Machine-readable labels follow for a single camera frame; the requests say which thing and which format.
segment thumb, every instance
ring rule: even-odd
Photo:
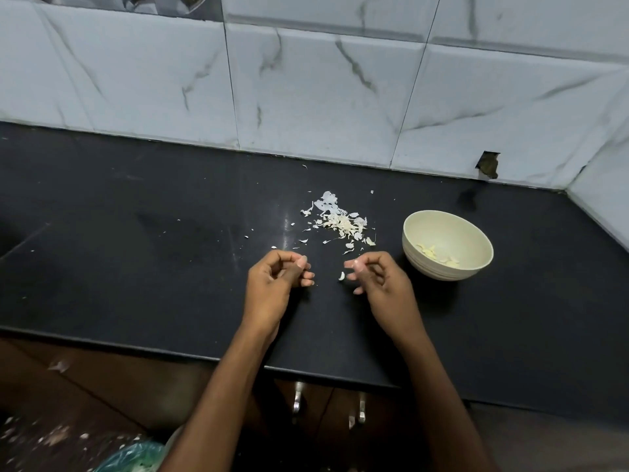
[[[306,268],[306,264],[308,263],[308,257],[302,256],[295,263],[293,263],[290,268],[286,269],[286,272],[278,278],[278,281],[284,281],[287,283],[288,288],[290,289],[297,279],[301,276],[304,268]]]
[[[358,281],[360,281],[362,289],[365,290],[367,294],[377,288],[378,284],[375,281],[375,275],[373,274],[373,271],[367,268],[365,263],[360,260],[355,260],[353,268],[356,272],[356,276],[358,277]]]

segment cream bowl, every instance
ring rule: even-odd
[[[421,210],[406,217],[402,247],[416,269],[443,281],[469,278],[494,258],[494,247],[480,228],[439,210]]]

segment garlic in bowl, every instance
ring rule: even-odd
[[[439,210],[410,214],[404,221],[402,247],[416,269],[444,281],[471,277],[494,258],[494,247],[481,229]]]

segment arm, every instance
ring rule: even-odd
[[[291,287],[315,283],[307,261],[273,250],[249,270],[240,328],[160,472],[230,470],[251,388],[277,335]]]
[[[385,252],[345,267],[354,269],[348,279],[360,281],[354,293],[367,293],[373,316],[405,359],[436,470],[497,471],[424,329],[406,273]]]

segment bowl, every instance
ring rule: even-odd
[[[494,258],[494,247],[480,228],[439,210],[421,210],[406,217],[402,247],[416,269],[443,281],[469,278]]]

